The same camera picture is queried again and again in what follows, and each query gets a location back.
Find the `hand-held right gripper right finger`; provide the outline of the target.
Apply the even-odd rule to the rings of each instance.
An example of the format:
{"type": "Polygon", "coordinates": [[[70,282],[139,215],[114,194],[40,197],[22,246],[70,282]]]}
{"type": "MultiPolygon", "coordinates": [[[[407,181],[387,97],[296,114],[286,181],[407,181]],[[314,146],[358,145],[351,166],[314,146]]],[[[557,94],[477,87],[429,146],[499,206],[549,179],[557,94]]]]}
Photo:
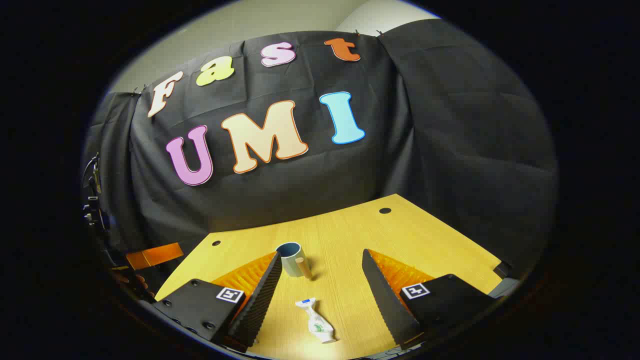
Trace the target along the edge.
{"type": "Polygon", "coordinates": [[[432,277],[371,249],[362,253],[362,270],[391,337],[402,347],[438,337],[498,301],[455,274],[432,277]]]}

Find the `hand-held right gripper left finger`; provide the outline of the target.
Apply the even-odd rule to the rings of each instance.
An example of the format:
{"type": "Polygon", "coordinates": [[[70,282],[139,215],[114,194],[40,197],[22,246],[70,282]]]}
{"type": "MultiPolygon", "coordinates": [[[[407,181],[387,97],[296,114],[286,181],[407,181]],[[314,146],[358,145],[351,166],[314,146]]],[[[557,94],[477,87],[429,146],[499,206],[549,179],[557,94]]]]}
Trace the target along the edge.
{"type": "Polygon", "coordinates": [[[244,352],[258,336],[281,272],[273,251],[216,280],[192,278],[152,306],[197,337],[244,352]]]}

